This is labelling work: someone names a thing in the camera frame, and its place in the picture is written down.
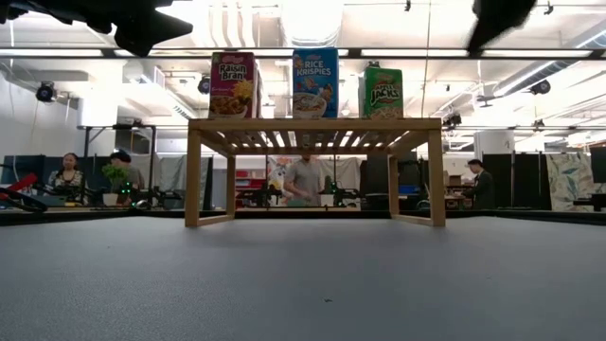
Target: computer monitor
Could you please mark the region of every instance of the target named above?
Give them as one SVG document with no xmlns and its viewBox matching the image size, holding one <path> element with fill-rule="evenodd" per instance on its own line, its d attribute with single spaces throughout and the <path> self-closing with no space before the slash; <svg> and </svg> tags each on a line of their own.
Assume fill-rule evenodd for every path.
<svg viewBox="0 0 606 341">
<path fill-rule="evenodd" d="M 591 152 L 591 171 L 594 173 L 594 183 L 606 183 L 606 147 L 595 147 Z"/>
</svg>

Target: woman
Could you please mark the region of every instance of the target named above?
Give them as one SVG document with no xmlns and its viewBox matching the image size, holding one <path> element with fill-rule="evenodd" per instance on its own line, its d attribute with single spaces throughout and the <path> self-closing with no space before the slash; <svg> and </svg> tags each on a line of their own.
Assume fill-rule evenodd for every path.
<svg viewBox="0 0 606 341">
<path fill-rule="evenodd" d="M 50 173 L 48 185 L 53 188 L 79 187 L 84 180 L 84 174 L 78 170 L 78 157 L 67 153 L 63 157 L 63 167 Z"/>
</svg>

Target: blue cereal box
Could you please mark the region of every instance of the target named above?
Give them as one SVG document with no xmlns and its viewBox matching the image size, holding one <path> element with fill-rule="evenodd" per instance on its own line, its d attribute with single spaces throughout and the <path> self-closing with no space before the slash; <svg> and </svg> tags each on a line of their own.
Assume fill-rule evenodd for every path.
<svg viewBox="0 0 606 341">
<path fill-rule="evenodd" d="M 338 50 L 296 49 L 293 54 L 293 117 L 336 118 L 338 111 Z"/>
</svg>

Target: raisin bran box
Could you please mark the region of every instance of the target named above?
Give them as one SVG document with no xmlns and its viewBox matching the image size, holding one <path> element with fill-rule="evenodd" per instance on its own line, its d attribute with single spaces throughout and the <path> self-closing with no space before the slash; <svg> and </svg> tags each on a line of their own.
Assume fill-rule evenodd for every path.
<svg viewBox="0 0 606 341">
<path fill-rule="evenodd" d="M 368 67 L 364 74 L 362 118 L 404 117 L 401 70 Z"/>
<path fill-rule="evenodd" d="M 296 49 L 293 53 L 293 117 L 337 118 L 338 111 L 338 50 Z"/>
<path fill-rule="evenodd" d="M 210 118 L 257 117 L 257 64 L 248 52 L 215 52 L 210 66 Z"/>
</svg>

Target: gray carpet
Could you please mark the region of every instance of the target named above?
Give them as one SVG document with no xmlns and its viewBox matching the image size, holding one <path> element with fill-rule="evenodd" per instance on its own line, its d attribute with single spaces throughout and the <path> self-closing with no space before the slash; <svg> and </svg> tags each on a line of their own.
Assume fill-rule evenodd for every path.
<svg viewBox="0 0 606 341">
<path fill-rule="evenodd" d="M 0 228 L 0 340 L 606 339 L 606 229 L 473 218 Z"/>
</svg>

